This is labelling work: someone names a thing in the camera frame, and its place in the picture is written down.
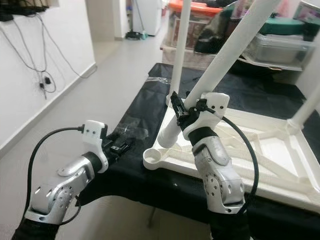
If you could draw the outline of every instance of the white pipe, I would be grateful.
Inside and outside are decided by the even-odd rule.
[[[296,129],[302,129],[304,123],[314,112],[317,105],[320,103],[320,84],[313,91],[311,96],[306,100],[303,106],[296,112],[293,118],[289,119],[288,122],[291,126]]]
[[[257,32],[265,24],[273,10],[281,0],[255,0],[229,39],[223,45],[212,63],[204,72],[198,83],[186,98],[184,106],[189,109],[196,105],[197,99],[202,93],[211,92],[226,75],[238,57],[246,49]],[[170,148],[177,141],[180,127],[177,126],[176,116],[158,136],[159,144],[164,148]]]
[[[184,64],[185,50],[188,37],[189,20],[192,0],[183,0],[182,12],[180,17],[178,40],[174,58],[173,72],[171,77],[170,91],[167,96],[167,105],[170,102],[170,96],[173,92],[179,92],[182,67]]]

